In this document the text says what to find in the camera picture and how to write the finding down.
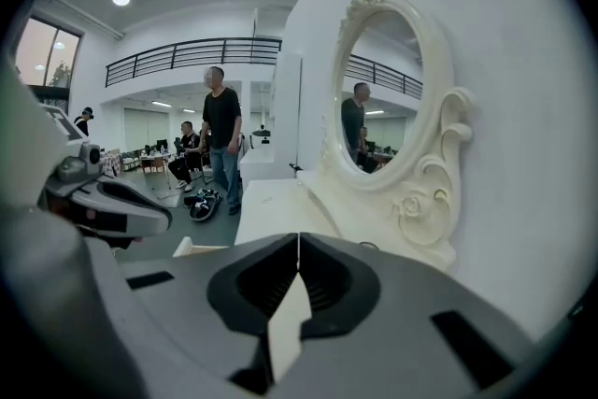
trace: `white vanity table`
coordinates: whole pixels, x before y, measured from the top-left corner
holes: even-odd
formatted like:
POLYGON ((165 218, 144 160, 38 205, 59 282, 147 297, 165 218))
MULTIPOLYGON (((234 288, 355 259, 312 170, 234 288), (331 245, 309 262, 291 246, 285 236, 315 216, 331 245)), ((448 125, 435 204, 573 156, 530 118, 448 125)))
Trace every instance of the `white vanity table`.
POLYGON ((447 41, 434 20, 406 0, 353 0, 341 23, 316 170, 294 179, 253 180, 243 197, 236 244, 273 234, 310 232, 379 249, 445 271, 461 204, 459 145, 471 138, 462 115, 472 95, 454 86, 447 41), (351 49, 367 23, 396 13, 411 27, 424 62, 423 93, 412 133, 396 156, 372 175, 349 157, 341 121, 343 81, 351 49))

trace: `window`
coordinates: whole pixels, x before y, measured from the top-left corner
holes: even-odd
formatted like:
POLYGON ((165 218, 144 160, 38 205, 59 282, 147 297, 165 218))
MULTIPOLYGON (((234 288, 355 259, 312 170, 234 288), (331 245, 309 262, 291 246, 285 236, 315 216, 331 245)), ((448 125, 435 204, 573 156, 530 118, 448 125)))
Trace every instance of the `window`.
POLYGON ((17 48, 21 81, 39 100, 68 110, 68 94, 80 36, 39 19, 27 22, 17 48))

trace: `person with cap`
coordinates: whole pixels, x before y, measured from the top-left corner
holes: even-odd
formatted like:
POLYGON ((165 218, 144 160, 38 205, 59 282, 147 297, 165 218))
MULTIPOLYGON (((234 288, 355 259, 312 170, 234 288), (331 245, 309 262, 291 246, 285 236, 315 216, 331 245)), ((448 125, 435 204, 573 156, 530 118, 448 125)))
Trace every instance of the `person with cap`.
POLYGON ((79 128, 85 136, 89 136, 90 133, 87 130, 87 122, 93 118, 93 110, 91 107, 85 107, 83 112, 75 118, 75 126, 79 128))

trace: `man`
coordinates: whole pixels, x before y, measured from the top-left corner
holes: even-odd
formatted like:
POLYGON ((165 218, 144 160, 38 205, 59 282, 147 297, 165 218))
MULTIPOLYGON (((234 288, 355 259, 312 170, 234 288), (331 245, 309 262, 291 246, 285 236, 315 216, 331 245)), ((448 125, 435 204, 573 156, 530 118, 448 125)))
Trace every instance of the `man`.
POLYGON ((365 151, 363 142, 363 103, 370 98, 367 83, 359 82, 353 86, 353 96, 345 100, 340 108, 343 130, 347 139, 347 150, 353 162, 357 163, 357 152, 365 151))
POLYGON ((85 134, 85 136, 90 135, 89 131, 87 130, 87 122, 92 118, 93 110, 91 107, 85 107, 83 113, 75 118, 75 126, 77 126, 79 130, 85 134))
POLYGON ((168 169, 178 180, 177 188, 185 187, 185 192, 190 192, 192 186, 189 172, 200 165, 199 136, 193 131, 190 121, 184 121, 180 125, 180 131, 183 133, 180 144, 184 148, 185 156, 169 163, 168 169))
POLYGON ((239 177, 237 159, 238 138, 241 132, 241 107, 236 92, 222 85, 224 71, 210 67, 205 76, 206 86, 212 91, 204 102, 204 123, 200 148, 203 151, 207 131, 212 131, 212 145, 209 160, 214 179, 227 191, 226 200, 229 215, 241 209, 239 202, 239 177))

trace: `seated man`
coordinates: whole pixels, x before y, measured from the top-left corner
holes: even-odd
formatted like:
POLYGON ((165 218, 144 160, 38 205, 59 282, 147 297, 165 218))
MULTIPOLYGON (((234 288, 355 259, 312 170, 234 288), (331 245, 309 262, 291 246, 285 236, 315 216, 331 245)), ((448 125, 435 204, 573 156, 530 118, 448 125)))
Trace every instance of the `seated man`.
POLYGON ((200 167, 199 135, 193 131, 193 124, 190 121, 184 121, 180 125, 180 131, 183 133, 181 145, 185 149, 185 156, 168 164, 168 169, 178 180, 177 188, 185 187, 185 192, 190 192, 192 186, 189 171, 200 167))

